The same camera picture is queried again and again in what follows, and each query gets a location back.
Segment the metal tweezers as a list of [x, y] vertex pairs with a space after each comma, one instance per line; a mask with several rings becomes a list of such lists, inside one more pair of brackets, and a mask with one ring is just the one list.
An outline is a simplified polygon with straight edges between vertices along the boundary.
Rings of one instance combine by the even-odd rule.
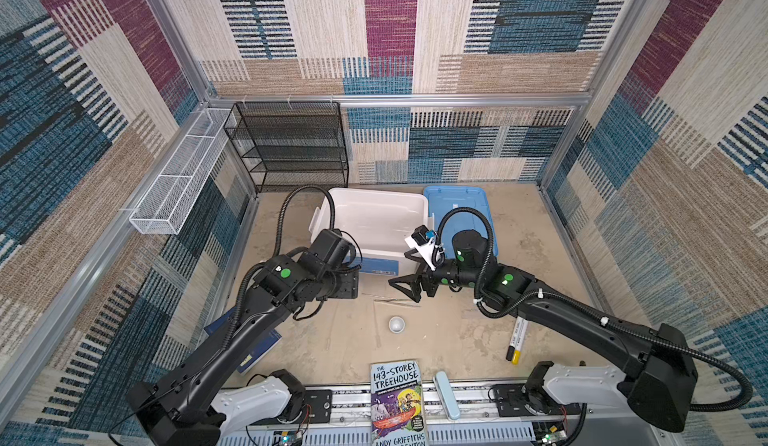
[[375, 299], [375, 304], [406, 307], [406, 308], [419, 308], [420, 305], [417, 302], [410, 301], [408, 299]]

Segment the white plastic storage bin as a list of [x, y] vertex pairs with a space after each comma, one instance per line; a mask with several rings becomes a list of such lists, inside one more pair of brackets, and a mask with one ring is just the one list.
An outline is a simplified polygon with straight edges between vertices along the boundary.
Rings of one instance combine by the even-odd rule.
[[362, 248], [363, 273], [398, 277], [416, 271], [418, 264], [405, 257], [405, 238], [419, 226], [434, 225], [424, 195], [349, 188], [333, 188], [330, 195], [335, 227]]

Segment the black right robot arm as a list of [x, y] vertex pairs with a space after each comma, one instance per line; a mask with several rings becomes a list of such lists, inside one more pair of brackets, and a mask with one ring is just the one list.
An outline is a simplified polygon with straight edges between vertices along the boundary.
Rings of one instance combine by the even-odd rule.
[[[434, 296], [441, 287], [470, 288], [486, 317], [516, 316], [568, 337], [619, 369], [614, 388], [619, 404], [665, 431], [683, 431], [689, 412], [736, 410], [752, 399], [753, 386], [741, 371], [689, 348], [678, 329], [621, 320], [566, 296], [534, 275], [500, 263], [487, 239], [475, 230], [459, 232], [453, 248], [454, 258], [429, 260], [421, 256], [421, 246], [414, 245], [405, 256], [417, 263], [415, 273], [390, 279], [390, 286], [415, 302], [422, 295]], [[738, 394], [715, 403], [694, 402], [696, 361], [731, 376]]]

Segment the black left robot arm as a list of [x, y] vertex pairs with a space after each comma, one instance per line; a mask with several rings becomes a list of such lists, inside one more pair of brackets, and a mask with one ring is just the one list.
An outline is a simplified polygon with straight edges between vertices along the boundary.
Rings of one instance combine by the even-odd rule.
[[300, 320], [307, 303], [353, 298], [360, 252], [338, 229], [322, 230], [308, 247], [252, 267], [230, 316], [174, 370], [127, 393], [131, 416], [155, 445], [215, 445], [271, 418], [297, 420], [305, 388], [286, 370], [238, 390], [223, 388], [249, 353], [282, 322]]

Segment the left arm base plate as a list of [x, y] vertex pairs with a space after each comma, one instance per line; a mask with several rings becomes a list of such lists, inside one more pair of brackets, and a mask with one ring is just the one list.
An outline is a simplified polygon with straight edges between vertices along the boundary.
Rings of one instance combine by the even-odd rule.
[[331, 420], [331, 389], [310, 389], [293, 394], [286, 407], [289, 424], [328, 424]]

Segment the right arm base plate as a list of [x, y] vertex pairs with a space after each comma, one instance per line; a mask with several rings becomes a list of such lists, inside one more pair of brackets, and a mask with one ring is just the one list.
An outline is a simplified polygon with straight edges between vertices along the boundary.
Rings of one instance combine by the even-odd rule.
[[560, 404], [542, 388], [528, 388], [523, 383], [501, 383], [492, 386], [488, 398], [496, 405], [500, 417], [578, 416], [577, 403]]

